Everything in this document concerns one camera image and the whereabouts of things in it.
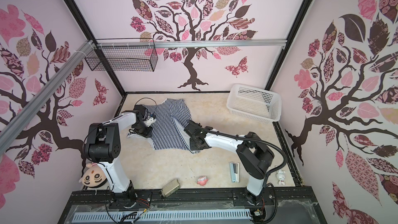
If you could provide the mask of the blue white striped tank top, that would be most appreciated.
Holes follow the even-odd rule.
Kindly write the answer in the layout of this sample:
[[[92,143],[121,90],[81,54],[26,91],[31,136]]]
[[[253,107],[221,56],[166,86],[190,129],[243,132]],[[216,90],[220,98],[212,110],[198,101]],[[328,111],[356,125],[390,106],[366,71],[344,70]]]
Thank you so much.
[[[191,120],[191,113],[184,99],[165,99],[161,104],[143,105],[144,119],[155,119],[147,139],[154,150],[180,149],[190,151],[182,133]]]

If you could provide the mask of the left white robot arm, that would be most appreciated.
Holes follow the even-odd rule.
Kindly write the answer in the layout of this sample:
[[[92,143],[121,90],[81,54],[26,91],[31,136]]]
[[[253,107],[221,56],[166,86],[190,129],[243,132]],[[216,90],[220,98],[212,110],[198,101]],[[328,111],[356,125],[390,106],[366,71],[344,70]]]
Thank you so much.
[[[155,121],[154,113],[143,105],[137,105],[132,111],[125,111],[109,121],[91,124],[83,146],[84,155],[90,163],[86,165],[87,171],[79,182],[88,188],[99,188],[109,183],[113,199],[135,201],[137,196],[133,183],[119,160],[120,132],[129,128],[131,134],[148,138]]]

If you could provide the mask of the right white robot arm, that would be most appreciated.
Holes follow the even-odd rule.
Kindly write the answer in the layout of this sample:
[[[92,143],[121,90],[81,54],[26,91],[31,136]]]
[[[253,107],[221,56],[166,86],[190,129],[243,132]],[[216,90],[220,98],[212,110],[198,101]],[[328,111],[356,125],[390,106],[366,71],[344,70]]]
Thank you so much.
[[[260,139],[254,132],[231,135],[212,127],[202,127],[192,120],[188,121],[186,127],[179,127],[178,132],[191,152],[215,147],[237,154],[249,174],[244,197],[251,205],[260,201],[269,176],[284,168],[288,162],[281,148]]]

